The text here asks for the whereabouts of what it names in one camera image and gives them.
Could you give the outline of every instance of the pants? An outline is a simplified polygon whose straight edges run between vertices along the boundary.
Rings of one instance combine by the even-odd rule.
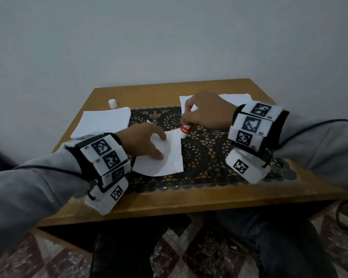
[[[278,206],[209,212],[217,228],[245,245],[262,278],[337,278],[316,229],[307,219],[283,217]],[[153,277],[149,261],[168,216],[116,220],[97,238],[91,277]]]

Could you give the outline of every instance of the hand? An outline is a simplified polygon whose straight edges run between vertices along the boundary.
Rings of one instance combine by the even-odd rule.
[[[153,159],[162,160],[164,155],[151,142],[151,135],[154,133],[158,134],[162,140],[166,140],[162,127],[151,123],[134,124],[125,130],[118,131],[116,135],[120,138],[126,154],[149,155]]]
[[[198,107],[191,112],[193,105]],[[205,128],[229,130],[232,126],[233,113],[237,106],[225,101],[216,93],[201,91],[186,101],[182,115],[182,124],[194,123]]]

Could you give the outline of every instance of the white wall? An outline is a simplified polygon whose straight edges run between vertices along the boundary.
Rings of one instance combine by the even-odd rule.
[[[96,87],[244,77],[348,118],[348,0],[0,0],[0,150],[17,162]]]

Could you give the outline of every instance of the paper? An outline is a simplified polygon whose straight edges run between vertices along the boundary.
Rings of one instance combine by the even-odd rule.
[[[164,154],[163,160],[155,160],[150,156],[139,156],[135,159],[133,171],[145,176],[166,176],[183,172],[183,159],[180,129],[166,131],[166,140],[157,134],[151,136],[152,143]]]
[[[123,107],[105,111],[84,111],[71,138],[88,135],[95,131],[116,133],[129,126],[130,108]]]
[[[252,98],[250,96],[250,94],[220,94],[219,95],[221,98],[223,98],[224,100],[236,105],[236,106],[240,106],[242,104],[246,104],[248,102],[252,102]],[[180,96],[179,100],[180,100],[180,107],[182,109],[182,114],[184,113],[184,109],[185,109],[185,104],[187,99],[191,98],[192,96]],[[197,109],[196,105],[193,105],[192,107],[192,111],[195,111]]]

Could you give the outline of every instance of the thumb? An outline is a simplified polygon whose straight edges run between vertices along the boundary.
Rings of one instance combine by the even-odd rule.
[[[154,144],[152,144],[151,150],[150,150],[150,154],[151,158],[155,159],[155,160],[162,160],[164,158],[164,154],[162,154],[160,152],[160,150],[158,150]]]
[[[183,125],[187,125],[188,123],[200,124],[199,111],[195,110],[192,112],[183,113],[180,121]]]

